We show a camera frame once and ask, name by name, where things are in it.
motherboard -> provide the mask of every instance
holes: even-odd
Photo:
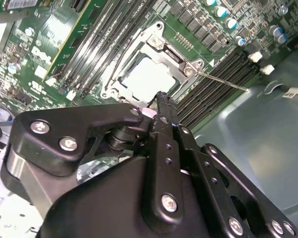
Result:
[[[199,72],[248,85],[298,47],[298,0],[0,0],[4,22],[0,102],[15,114],[165,91],[192,128],[193,98],[215,103],[202,120],[238,96]]]

capacitor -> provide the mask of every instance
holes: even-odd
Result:
[[[238,46],[245,46],[246,44],[246,40],[244,38],[242,38],[241,36],[237,36],[235,38],[235,42],[237,43]]]
[[[235,29],[236,26],[237,26],[237,21],[233,18],[229,18],[225,21],[225,26],[228,28],[228,29]]]
[[[21,70],[21,66],[18,63],[12,63],[8,66],[8,72],[11,74],[16,74]]]
[[[288,13],[288,7],[285,6],[285,5],[281,5],[279,10],[278,10],[279,16],[286,15],[287,13]]]
[[[25,32],[25,34],[26,34],[27,36],[29,36],[29,37],[31,37],[31,36],[34,35],[34,29],[31,28],[31,27],[26,28],[24,32]]]
[[[277,41],[279,44],[283,44],[286,42],[286,40],[288,40],[288,35],[287,34],[282,34],[279,37],[275,37],[274,38],[275,41]]]
[[[214,10],[214,14],[217,17],[225,17],[227,13],[227,9],[223,6],[217,6]]]
[[[206,6],[213,6],[216,3],[216,0],[204,0],[203,3]]]
[[[283,33],[283,29],[279,26],[271,26],[269,28],[269,34],[271,34],[274,37],[279,37]]]

white connector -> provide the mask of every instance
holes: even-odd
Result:
[[[260,69],[260,71],[264,74],[264,75],[269,75],[271,74],[271,72],[273,72],[275,70],[275,68],[269,64],[263,68]]]
[[[253,54],[251,54],[251,55],[248,56],[248,58],[249,58],[252,62],[254,62],[254,63],[259,62],[259,60],[260,60],[262,57],[263,57],[263,55],[262,55],[259,51],[257,51],[257,52],[255,52],[255,53],[253,53]]]

metal rod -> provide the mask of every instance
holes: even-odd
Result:
[[[212,80],[214,80],[214,81],[217,81],[217,82],[226,84],[227,86],[230,86],[230,87],[232,87],[232,88],[237,88],[237,89],[239,89],[239,90],[243,90],[243,91],[245,91],[245,92],[248,92],[248,91],[249,91],[248,88],[245,88],[245,87],[242,87],[242,86],[238,86],[238,85],[236,85],[236,84],[234,84],[234,83],[227,82],[227,81],[225,81],[225,80],[223,80],[223,79],[220,79],[220,78],[211,76],[211,75],[209,75],[209,74],[207,74],[207,73],[198,72],[198,74],[199,74],[199,75],[202,75],[202,76],[204,76],[204,77],[206,77],[206,78],[212,79]]]

dimm slot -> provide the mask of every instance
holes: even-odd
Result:
[[[116,51],[112,52],[109,55],[109,57],[107,57],[106,62],[102,65],[102,67],[100,68],[100,70],[98,70],[97,73],[92,77],[92,80],[89,82],[88,86],[84,89],[84,91],[82,93],[82,98],[84,98],[90,92],[90,90],[93,88],[93,86],[95,85],[95,83],[99,80],[100,76],[105,71],[105,68],[113,60],[113,58],[115,57],[115,55],[117,55],[118,52],[121,50],[120,48],[128,43],[129,35],[131,34],[132,31],[134,31],[134,28],[138,24],[139,19],[143,16],[143,13],[148,10],[148,8],[152,7],[152,5],[153,5],[154,2],[155,2],[155,0],[147,1],[147,4],[144,5],[143,8],[142,8],[142,10],[136,15],[137,17],[133,21],[130,30],[127,33],[125,33],[125,37],[124,37],[124,39],[122,41],[122,44],[118,44],[118,47],[116,46]]]

